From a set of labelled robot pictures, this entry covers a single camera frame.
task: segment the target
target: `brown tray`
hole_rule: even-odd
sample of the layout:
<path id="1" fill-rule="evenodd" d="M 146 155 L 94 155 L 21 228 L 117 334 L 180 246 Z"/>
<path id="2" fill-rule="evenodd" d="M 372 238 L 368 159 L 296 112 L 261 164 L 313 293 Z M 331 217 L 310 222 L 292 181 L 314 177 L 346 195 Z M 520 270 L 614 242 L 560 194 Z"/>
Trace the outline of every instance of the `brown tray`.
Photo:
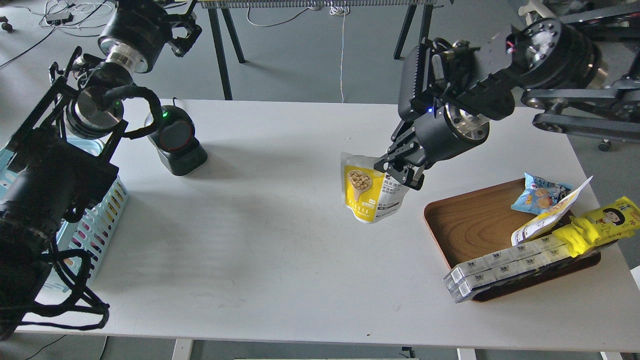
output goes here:
<path id="1" fill-rule="evenodd" d="M 424 220 L 449 269 L 464 261 L 511 247 L 511 234 L 535 217 L 511 209 L 524 191 L 517 179 L 474 192 L 432 202 L 424 208 Z M 557 227 L 568 224 L 565 215 Z M 600 262 L 600 253 L 565 261 L 535 275 L 502 286 L 494 286 L 474 297 L 487 301 L 541 282 L 582 270 Z"/>

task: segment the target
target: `yellow packaging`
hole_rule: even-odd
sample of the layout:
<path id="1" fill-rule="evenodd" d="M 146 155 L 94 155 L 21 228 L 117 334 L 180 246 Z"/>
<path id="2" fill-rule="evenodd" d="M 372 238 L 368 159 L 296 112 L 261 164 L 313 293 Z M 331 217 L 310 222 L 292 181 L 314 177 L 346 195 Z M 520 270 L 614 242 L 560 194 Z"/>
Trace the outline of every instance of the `yellow packaging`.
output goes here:
<path id="1" fill-rule="evenodd" d="M 378 158 L 341 154 L 342 198 L 354 216 L 371 224 L 395 213 L 409 188 L 373 169 Z"/>
<path id="2" fill-rule="evenodd" d="M 614 240 L 634 235 L 640 229 L 640 209 L 627 197 L 621 197 L 611 205 L 588 211 L 571 224 L 553 232 L 568 245 L 572 257 Z"/>
<path id="3" fill-rule="evenodd" d="M 569 193 L 560 200 L 556 205 L 546 210 L 544 213 L 536 216 L 528 223 L 511 234 L 511 244 L 518 245 L 527 239 L 535 239 L 538 235 L 543 234 L 553 228 L 558 221 L 569 211 L 569 207 L 577 200 L 582 189 L 591 181 L 593 176 L 587 179 L 577 189 Z"/>

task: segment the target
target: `table leg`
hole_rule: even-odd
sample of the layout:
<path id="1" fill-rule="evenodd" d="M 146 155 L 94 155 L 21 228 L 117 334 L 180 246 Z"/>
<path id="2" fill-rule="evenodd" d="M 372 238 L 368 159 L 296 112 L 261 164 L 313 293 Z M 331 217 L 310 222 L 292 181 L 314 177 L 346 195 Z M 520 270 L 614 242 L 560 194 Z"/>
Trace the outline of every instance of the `table leg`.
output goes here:
<path id="1" fill-rule="evenodd" d="M 409 28 L 411 27 L 411 21 L 413 20 L 413 16 L 415 15 L 416 7 L 417 5 L 409 5 L 409 8 L 406 10 L 404 22 L 402 23 L 402 30 L 400 30 L 400 36 L 398 37 L 398 43 L 396 44 L 396 51 L 394 51 L 395 60 L 400 59 L 400 53 L 402 52 L 402 48 L 404 47 L 406 35 L 409 33 Z"/>
<path id="2" fill-rule="evenodd" d="M 619 352 L 601 351 L 600 355 L 602 360 L 622 360 L 622 355 Z"/>
<path id="3" fill-rule="evenodd" d="M 172 360 L 189 360 L 191 359 L 192 339 L 176 339 L 173 348 Z"/>
<path id="4" fill-rule="evenodd" d="M 220 69 L 220 81 L 222 81 L 222 91 L 225 100 L 233 100 L 231 95 L 231 84 L 229 83 L 229 71 L 227 70 L 227 59 L 225 58 L 225 48 L 222 44 L 222 34 L 220 33 L 220 21 L 218 20 L 217 9 L 209 9 L 209 22 L 211 23 L 211 33 L 213 34 L 213 45 L 216 48 L 218 58 L 218 68 Z"/>
<path id="5" fill-rule="evenodd" d="M 476 360 L 476 350 L 474 348 L 459 348 L 458 360 Z"/>
<path id="6" fill-rule="evenodd" d="M 225 18 L 225 24 L 227 24 L 227 30 L 229 30 L 229 36 L 231 37 L 231 44 L 234 45 L 234 50 L 236 50 L 236 56 L 238 57 L 238 62 L 244 64 L 246 61 L 244 60 L 244 54 L 242 53 L 242 48 L 240 47 L 240 41 L 238 40 L 238 34 L 236 33 L 236 27 L 234 26 L 234 20 L 231 18 L 231 13 L 228 8 L 222 9 L 222 16 Z"/>
<path id="7" fill-rule="evenodd" d="M 422 24 L 420 25 L 420 40 L 424 38 L 429 38 L 429 28 L 431 27 L 431 16 L 433 14 L 433 5 L 426 4 L 424 5 L 424 10 L 422 11 Z"/>

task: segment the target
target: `blue snack bag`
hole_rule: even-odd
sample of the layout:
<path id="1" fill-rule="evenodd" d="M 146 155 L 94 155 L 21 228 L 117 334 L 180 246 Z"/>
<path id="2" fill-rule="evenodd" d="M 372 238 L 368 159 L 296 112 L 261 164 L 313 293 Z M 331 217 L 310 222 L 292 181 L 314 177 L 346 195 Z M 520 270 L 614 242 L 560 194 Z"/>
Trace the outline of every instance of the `blue snack bag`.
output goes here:
<path id="1" fill-rule="evenodd" d="M 556 205 L 572 190 L 572 186 L 562 183 L 551 183 L 541 177 L 524 173 L 525 190 L 511 209 L 540 215 L 548 208 Z"/>

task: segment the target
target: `snack bag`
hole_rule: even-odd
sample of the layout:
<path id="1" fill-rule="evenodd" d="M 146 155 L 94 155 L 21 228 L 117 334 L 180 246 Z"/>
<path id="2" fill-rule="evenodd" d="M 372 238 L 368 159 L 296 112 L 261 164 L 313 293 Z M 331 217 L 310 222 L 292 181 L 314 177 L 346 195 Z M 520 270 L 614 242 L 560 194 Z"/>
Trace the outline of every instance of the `snack bag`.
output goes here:
<path id="1" fill-rule="evenodd" d="M 513 210 L 540 215 L 571 191 L 571 185 L 554 184 L 527 173 L 524 173 L 524 178 L 525 190 L 511 205 Z"/>
<path id="2" fill-rule="evenodd" d="M 340 156 L 342 198 L 344 205 L 353 211 L 356 219 L 372 224 L 400 208 L 409 188 L 393 177 L 373 169 L 377 158 L 346 152 Z"/>
<path id="3" fill-rule="evenodd" d="M 560 218 L 569 211 L 569 207 L 578 199 L 578 195 L 580 195 L 582 189 L 587 186 L 592 178 L 593 176 L 560 200 L 556 205 L 553 205 L 548 211 L 536 216 L 518 230 L 514 231 L 513 234 L 511 234 L 511 244 L 517 245 L 526 239 L 535 239 L 538 235 L 551 230 L 551 228 L 560 221 Z"/>
<path id="4" fill-rule="evenodd" d="M 571 224 L 561 227 L 553 235 L 567 243 L 571 256 L 582 255 L 621 238 L 634 235 L 640 229 L 640 209 L 626 196 L 613 204 L 572 217 Z"/>

